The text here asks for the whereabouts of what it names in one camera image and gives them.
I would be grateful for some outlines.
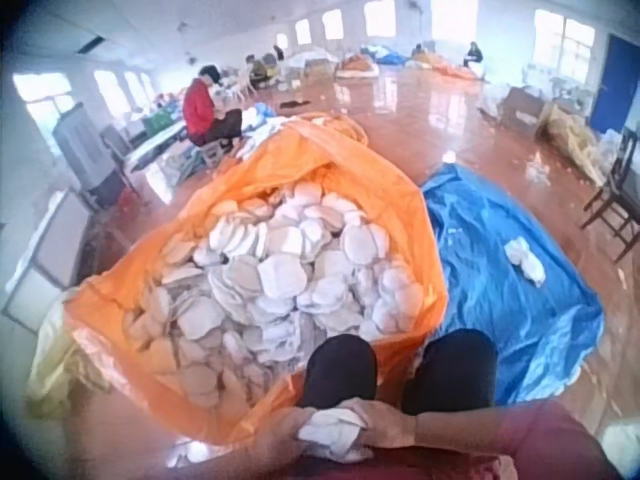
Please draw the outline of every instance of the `blue door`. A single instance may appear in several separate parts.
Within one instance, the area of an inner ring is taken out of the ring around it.
[[[640,47],[609,35],[609,50],[602,84],[591,114],[591,127],[599,132],[620,132],[627,119],[640,79]]]

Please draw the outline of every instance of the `shiny floor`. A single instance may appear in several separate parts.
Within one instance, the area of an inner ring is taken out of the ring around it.
[[[574,167],[546,145],[485,120],[476,105],[480,84],[439,74],[383,70],[379,79],[321,81],[296,93],[262,92],[275,109],[281,102],[309,100],[305,107],[281,110],[347,113],[370,137],[370,147],[393,162],[416,184],[423,183],[448,151],[507,190],[548,229],[606,309],[606,330],[560,400],[596,435],[610,422],[640,413],[640,252],[619,265],[612,259],[622,244],[600,222],[586,231],[582,205],[594,188]],[[526,164],[536,151],[549,165],[549,184],[528,180]],[[168,204],[134,178],[146,201],[132,199],[112,219],[130,241],[170,218],[190,194],[208,180],[202,173],[180,186]],[[166,430],[119,393],[77,391],[74,414],[66,422],[70,467],[91,478],[131,478],[160,472],[185,459],[198,461],[211,451]]]

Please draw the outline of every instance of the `cardboard box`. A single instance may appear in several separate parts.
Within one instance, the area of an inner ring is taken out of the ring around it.
[[[535,138],[550,112],[551,104],[522,88],[513,87],[502,104],[500,124]]]

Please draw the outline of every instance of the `ceiling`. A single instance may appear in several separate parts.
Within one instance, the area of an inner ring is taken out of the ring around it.
[[[25,55],[73,57],[100,35],[87,58],[153,69],[190,46],[288,21],[339,0],[36,0],[5,48]],[[178,32],[178,25],[186,28]]]

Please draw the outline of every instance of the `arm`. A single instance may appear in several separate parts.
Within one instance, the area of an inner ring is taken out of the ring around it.
[[[306,447],[296,438],[298,430],[315,412],[290,408],[276,412],[246,446],[211,460],[165,472],[168,478],[254,479],[296,460]]]
[[[553,401],[417,417],[380,402],[350,400],[344,406],[365,419],[365,445],[508,455],[521,479],[619,478],[596,439]]]

